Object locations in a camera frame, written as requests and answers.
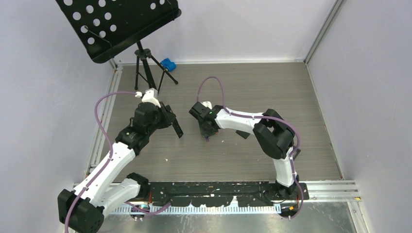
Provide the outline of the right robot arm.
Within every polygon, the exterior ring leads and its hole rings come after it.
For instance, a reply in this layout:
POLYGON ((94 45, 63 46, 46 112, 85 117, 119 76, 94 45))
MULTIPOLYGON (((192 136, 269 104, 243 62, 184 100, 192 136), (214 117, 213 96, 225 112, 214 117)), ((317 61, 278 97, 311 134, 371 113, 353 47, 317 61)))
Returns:
POLYGON ((296 194, 298 175, 293 156, 299 151, 299 137, 275 110, 248 113, 221 105, 212 106, 209 101, 198 101, 189 113, 198 121, 200 133, 205 138, 215 135, 220 129, 233 129, 244 139, 253 135, 262 151, 273 160, 278 195, 290 199, 296 194))

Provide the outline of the black remote control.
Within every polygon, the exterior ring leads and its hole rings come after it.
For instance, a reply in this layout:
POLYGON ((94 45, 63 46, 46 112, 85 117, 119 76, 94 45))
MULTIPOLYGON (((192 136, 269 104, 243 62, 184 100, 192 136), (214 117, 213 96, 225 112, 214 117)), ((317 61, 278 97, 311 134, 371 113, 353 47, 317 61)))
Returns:
POLYGON ((183 133, 183 130, 182 130, 182 128, 180 127, 177 119, 174 119, 174 120, 173 120, 173 122, 172 122, 172 127, 173 127, 173 129, 175 130, 176 135, 178 136, 178 138, 181 138, 184 133, 183 133))

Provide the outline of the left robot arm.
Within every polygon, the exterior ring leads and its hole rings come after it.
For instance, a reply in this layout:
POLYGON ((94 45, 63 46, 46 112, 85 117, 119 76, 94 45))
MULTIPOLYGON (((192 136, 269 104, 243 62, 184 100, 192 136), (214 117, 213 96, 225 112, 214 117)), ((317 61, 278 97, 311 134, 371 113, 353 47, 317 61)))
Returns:
POLYGON ((72 191, 64 189, 58 195, 59 220, 66 232, 73 229, 79 233, 96 233, 114 209, 130 199, 143 201, 149 196, 148 179, 137 173, 130 173, 112 189, 109 186, 140 154, 156 130, 170 126, 182 137, 183 131, 169 105, 162 102, 138 105, 129 125, 119 132, 98 166, 72 191))

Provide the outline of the black battery cover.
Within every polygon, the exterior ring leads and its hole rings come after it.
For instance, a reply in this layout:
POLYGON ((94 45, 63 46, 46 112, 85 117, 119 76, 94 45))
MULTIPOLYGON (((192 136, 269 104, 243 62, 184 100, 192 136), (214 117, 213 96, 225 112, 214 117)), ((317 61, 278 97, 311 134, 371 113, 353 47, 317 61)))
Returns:
POLYGON ((235 133, 239 135, 240 137, 242 137, 243 139, 247 139, 250 136, 250 133, 239 131, 239 130, 236 130, 235 133))

